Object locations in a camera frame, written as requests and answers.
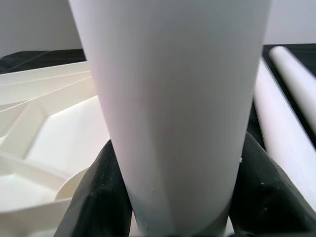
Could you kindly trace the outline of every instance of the white wall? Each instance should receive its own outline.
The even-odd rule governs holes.
[[[273,0],[264,44],[316,43],[316,0]]]
[[[273,0],[265,44],[316,43],[316,0]],[[81,48],[68,0],[0,0],[0,57]]]
[[[0,57],[81,48],[67,0],[0,0]]]

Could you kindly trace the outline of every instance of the cardboard tube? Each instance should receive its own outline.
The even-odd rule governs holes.
[[[141,232],[222,235],[270,1],[70,5]]]
[[[316,134],[315,76],[285,47],[274,47],[269,55]]]
[[[263,60],[254,99],[267,152],[316,211],[315,149]]]

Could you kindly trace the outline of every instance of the white rod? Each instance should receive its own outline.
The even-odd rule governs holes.
[[[223,234],[270,1],[70,5],[140,230]]]
[[[254,100],[268,154],[316,211],[316,151],[263,61]]]
[[[316,78],[285,47],[274,47],[270,57],[316,134]]]

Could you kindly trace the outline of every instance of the white paper roll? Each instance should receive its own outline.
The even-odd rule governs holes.
[[[263,60],[254,100],[267,152],[316,211],[316,151]]]
[[[70,4],[139,228],[223,234],[270,1]]]
[[[316,78],[285,47],[274,47],[270,57],[316,134]]]

